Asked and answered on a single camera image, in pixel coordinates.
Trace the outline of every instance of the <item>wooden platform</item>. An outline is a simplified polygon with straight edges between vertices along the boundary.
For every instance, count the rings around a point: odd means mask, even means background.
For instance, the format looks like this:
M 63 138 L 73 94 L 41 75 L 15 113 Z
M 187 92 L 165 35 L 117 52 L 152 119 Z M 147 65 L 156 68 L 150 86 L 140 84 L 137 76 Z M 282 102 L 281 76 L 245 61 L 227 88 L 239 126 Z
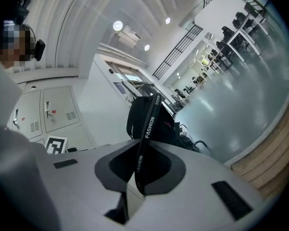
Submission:
M 289 180 L 289 105 L 270 135 L 231 168 L 265 197 L 283 190 Z

